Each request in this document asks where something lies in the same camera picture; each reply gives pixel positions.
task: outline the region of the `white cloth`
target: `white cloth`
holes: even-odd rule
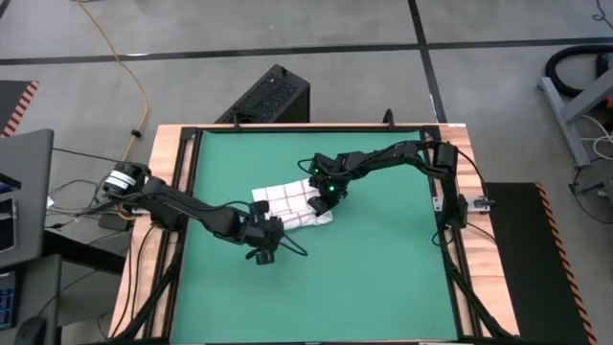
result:
[[[322,225],[332,221],[332,212],[328,211],[315,217],[315,210],[307,201],[319,196],[317,189],[308,185],[308,179],[279,186],[258,188],[252,192],[254,201],[268,201],[268,217],[279,217],[284,222],[284,229],[303,226]]]

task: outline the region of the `wooden frame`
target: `wooden frame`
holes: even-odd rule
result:
[[[163,178],[168,183],[172,180],[174,172],[174,165],[176,155],[179,148],[179,139],[182,129],[184,127],[198,127],[201,129],[224,129],[232,128],[234,125],[161,125],[158,127],[155,141],[153,143],[153,149],[151,151],[151,157],[149,159],[149,167],[154,175]],[[367,127],[387,127],[387,124],[247,124],[241,125],[243,128],[270,128],[270,129],[282,129],[282,128],[310,128],[310,127],[351,127],[351,128],[367,128]],[[462,152],[474,161],[474,154],[468,138],[468,132],[465,125],[444,124],[396,124],[396,127],[438,127],[441,138],[444,141],[448,141],[451,144],[457,146]],[[186,157],[191,156],[193,146],[189,143],[186,148]],[[184,190],[187,183],[187,175],[189,170],[189,159],[184,160],[184,164],[181,167],[181,179],[179,181],[179,189]],[[460,192],[465,196],[480,196],[483,193],[481,180],[475,172],[472,165],[463,157],[458,161],[458,187]],[[491,229],[491,223],[489,216],[473,215],[468,216],[468,221],[480,228],[486,230],[493,236]],[[151,283],[153,274],[155,271],[158,252],[160,250],[161,231],[154,230],[148,237],[147,242],[144,244],[143,254],[141,258],[141,267],[139,277],[135,276],[136,270],[136,252],[143,245],[143,238],[145,233],[149,229],[149,219],[139,218],[135,221],[134,229],[132,232],[132,249],[134,255],[132,260],[126,260],[126,267],[120,285],[118,293],[117,303],[115,311],[113,313],[113,319],[111,322],[111,328],[109,336],[113,335],[114,330],[117,328],[117,334],[120,333],[129,323],[130,315],[132,314],[132,303],[134,303],[135,310],[139,310],[143,303],[147,300],[151,292]],[[463,230],[463,242],[465,249],[465,256],[467,259],[468,271],[473,286],[474,292],[479,296],[480,300],[489,310],[489,312],[496,318],[500,325],[512,334],[518,334],[517,324],[512,310],[511,298],[507,288],[502,264],[500,262],[500,256],[498,255],[498,249],[496,244],[488,237],[484,236],[475,229],[468,226]],[[167,251],[166,265],[170,262],[170,258],[173,253],[173,245],[169,245]],[[454,261],[457,261],[455,244],[450,245],[450,252]],[[136,299],[133,301],[133,291],[128,296],[128,269],[127,265],[132,265],[132,285],[138,280],[139,288],[136,293]],[[465,335],[473,335],[472,327],[470,323],[470,317],[468,314],[468,306],[466,299],[462,293],[456,288],[458,311],[461,319],[462,332]],[[158,302],[155,319],[153,321],[153,328],[151,336],[160,336],[162,334],[164,324],[164,314],[166,312],[166,304],[168,300],[168,289],[160,298]],[[122,319],[122,314],[126,308],[126,316]]]

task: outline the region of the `floor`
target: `floor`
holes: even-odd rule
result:
[[[57,147],[120,158],[142,101],[95,27],[73,1],[7,1],[0,6],[0,79],[41,84],[18,131],[50,127]],[[602,4],[613,16],[610,2]],[[310,81],[312,122],[379,122],[389,107],[402,122],[466,123],[486,180],[545,185],[596,335],[613,343],[613,228],[587,217],[572,198],[573,161],[535,88],[558,50],[590,42],[585,38],[613,42],[613,31],[592,19],[594,2],[99,0],[87,7],[118,52],[137,59],[128,65],[148,92],[150,118],[131,154],[136,161],[148,161],[158,125],[216,120],[274,63]],[[585,86],[593,59],[570,59],[559,71]],[[582,131],[599,135],[590,124]],[[56,152],[51,187],[98,181],[111,168]],[[78,207],[90,196],[88,185],[74,185],[55,199]],[[581,201],[611,218],[606,200]],[[62,233],[83,242],[110,234],[90,219]],[[124,235],[96,243],[117,253],[126,244]],[[62,283],[84,273],[66,264]],[[97,317],[106,333],[110,317],[103,313],[114,307],[118,286],[117,277],[97,273],[64,292],[63,344],[102,340]]]

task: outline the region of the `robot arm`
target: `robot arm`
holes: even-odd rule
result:
[[[211,206],[151,176],[145,166],[118,163],[102,189],[106,197],[123,204],[127,210],[133,207],[148,210],[151,222],[163,229],[185,231],[185,222],[181,219],[189,217],[219,239],[247,244],[254,248],[247,258],[255,256],[258,265],[274,263],[274,253],[284,236],[284,225],[279,218],[264,218],[268,212],[267,201],[247,204],[249,212],[228,205]]]
[[[434,150],[432,165],[419,155],[422,150]],[[320,216],[334,208],[348,194],[347,186],[368,173],[398,165],[410,165],[420,172],[437,178],[443,189],[442,221],[459,228],[466,226],[467,205],[455,186],[458,148],[447,143],[404,141],[370,153],[361,151],[340,153],[335,159],[315,153],[311,160],[308,183],[320,196],[308,204]]]

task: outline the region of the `orange and black striped tape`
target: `orange and black striped tape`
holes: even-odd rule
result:
[[[562,266],[566,271],[566,278],[568,279],[568,284],[571,287],[573,294],[575,295],[575,303],[577,304],[577,309],[579,310],[579,316],[583,321],[583,328],[587,332],[587,340],[590,345],[596,345],[596,335],[594,334],[592,324],[590,323],[590,319],[587,316],[587,310],[585,309],[585,305],[583,304],[583,300],[581,299],[579,287],[577,286],[577,281],[575,280],[575,275],[573,275],[571,265],[568,262],[568,258],[566,257],[566,251],[564,250],[562,237],[559,235],[559,231],[557,230],[556,220],[554,219],[554,213],[552,212],[552,207],[549,204],[549,199],[547,198],[547,194],[545,193],[545,189],[543,188],[542,184],[535,183],[534,185],[538,189],[538,193],[540,194],[540,198],[543,203],[543,208],[545,209],[545,214],[549,219],[549,225],[552,228],[552,234],[554,235],[554,240],[556,242],[557,252],[559,253],[559,258],[562,260]]]
[[[14,135],[17,127],[23,119],[23,116],[26,114],[26,109],[28,108],[28,105],[30,105],[30,102],[32,101],[37,89],[38,81],[32,81],[30,82],[30,85],[26,87],[26,90],[21,95],[21,99],[19,99],[19,103],[15,107],[9,122],[7,123],[7,126],[5,126],[2,133],[0,133],[0,138],[6,138]]]

